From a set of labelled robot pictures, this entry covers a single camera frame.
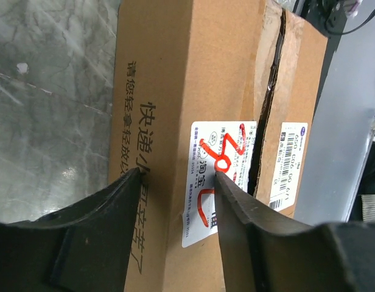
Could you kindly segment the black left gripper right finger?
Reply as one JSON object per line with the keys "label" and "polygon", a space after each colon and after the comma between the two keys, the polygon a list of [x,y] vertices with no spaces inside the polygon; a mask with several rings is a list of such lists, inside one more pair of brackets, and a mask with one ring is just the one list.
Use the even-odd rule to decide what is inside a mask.
{"label": "black left gripper right finger", "polygon": [[215,177],[227,291],[375,291],[375,223],[309,226]]}

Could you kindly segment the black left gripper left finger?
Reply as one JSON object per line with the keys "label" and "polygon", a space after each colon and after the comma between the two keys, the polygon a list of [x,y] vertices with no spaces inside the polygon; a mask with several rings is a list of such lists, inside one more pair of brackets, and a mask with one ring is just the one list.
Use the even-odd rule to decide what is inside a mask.
{"label": "black left gripper left finger", "polygon": [[122,291],[141,172],[35,221],[0,222],[0,291]]}

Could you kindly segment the labelled cardboard express box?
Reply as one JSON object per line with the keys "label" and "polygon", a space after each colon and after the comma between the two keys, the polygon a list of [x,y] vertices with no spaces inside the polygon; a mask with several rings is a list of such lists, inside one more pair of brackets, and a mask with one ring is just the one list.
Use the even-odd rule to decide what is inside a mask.
{"label": "labelled cardboard express box", "polygon": [[143,173],[125,291],[224,291],[214,178],[293,217],[327,39],[275,1],[122,1],[109,179]]}

